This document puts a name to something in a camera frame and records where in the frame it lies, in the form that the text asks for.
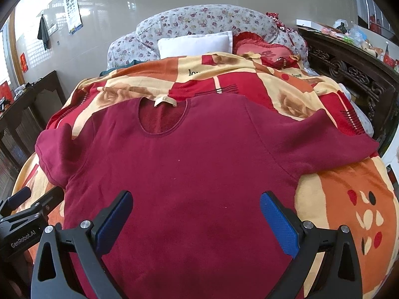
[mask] maroon sweater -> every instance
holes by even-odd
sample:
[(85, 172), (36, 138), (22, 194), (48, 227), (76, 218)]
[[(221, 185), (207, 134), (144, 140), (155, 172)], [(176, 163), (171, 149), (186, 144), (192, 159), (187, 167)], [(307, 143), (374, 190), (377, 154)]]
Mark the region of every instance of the maroon sweater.
[(94, 113), (76, 139), (65, 125), (36, 144), (49, 181), (66, 189), (64, 229), (131, 191), (133, 212), (103, 259), (134, 299), (264, 298), (291, 258), (260, 195), (272, 190), (294, 210), (301, 175), (360, 161), (378, 146), (341, 134), (324, 110), (298, 122), (233, 93), (179, 103), (167, 127), (157, 108), (139, 116), (139, 107), (140, 99), (116, 104)]

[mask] patterned blanket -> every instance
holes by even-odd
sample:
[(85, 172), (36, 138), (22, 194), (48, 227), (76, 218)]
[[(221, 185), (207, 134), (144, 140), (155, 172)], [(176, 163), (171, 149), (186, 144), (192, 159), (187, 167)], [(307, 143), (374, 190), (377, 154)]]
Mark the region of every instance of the patterned blanket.
[[(174, 57), (112, 71), (104, 77), (81, 81), (63, 109), (47, 128), (68, 123), (78, 136), (93, 112), (135, 97), (177, 101), (204, 93), (240, 93), (272, 111), (303, 120), (325, 109), (342, 133), (353, 136), (364, 130), (350, 102), (336, 82), (325, 76), (309, 76), (301, 68), (276, 70), (258, 54), (226, 53), (198, 57)], [(33, 154), (23, 166), (14, 187), (29, 186), (32, 197), (19, 210), (29, 207), (51, 185)], [(64, 204), (55, 209), (49, 223), (63, 222)], [(334, 170), (302, 176), (295, 195), (301, 220), (322, 228), (351, 228), (362, 271), (364, 298), (372, 298), (398, 253), (398, 201), (378, 154)], [(34, 256), (36, 247), (31, 249)], [(306, 295), (316, 277), (322, 254), (306, 279)]]

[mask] white pillow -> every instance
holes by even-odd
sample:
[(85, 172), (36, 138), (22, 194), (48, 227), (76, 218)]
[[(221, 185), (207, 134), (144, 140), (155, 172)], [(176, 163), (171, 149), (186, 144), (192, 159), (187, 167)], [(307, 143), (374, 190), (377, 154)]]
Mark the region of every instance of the white pillow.
[(175, 56), (198, 56), (213, 52), (233, 52), (233, 33), (187, 35), (176, 38), (161, 38), (158, 41), (161, 59)]

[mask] window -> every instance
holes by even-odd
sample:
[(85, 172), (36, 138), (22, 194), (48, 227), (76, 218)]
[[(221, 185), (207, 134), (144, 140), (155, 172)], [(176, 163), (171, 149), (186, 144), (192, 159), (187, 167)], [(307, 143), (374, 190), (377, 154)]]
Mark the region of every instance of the window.
[(0, 31), (0, 84), (3, 84), (5, 81), (7, 81), (9, 85), (11, 85), (7, 70), (7, 64), (5, 62), (3, 30), (1, 30)]

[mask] eye chart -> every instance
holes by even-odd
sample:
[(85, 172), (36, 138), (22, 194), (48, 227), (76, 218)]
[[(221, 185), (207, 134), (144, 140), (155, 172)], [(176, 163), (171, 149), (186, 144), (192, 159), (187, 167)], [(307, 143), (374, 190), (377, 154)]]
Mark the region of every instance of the eye chart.
[(65, 16), (67, 18), (69, 34), (73, 35), (83, 27), (77, 0), (64, 0), (64, 9)]

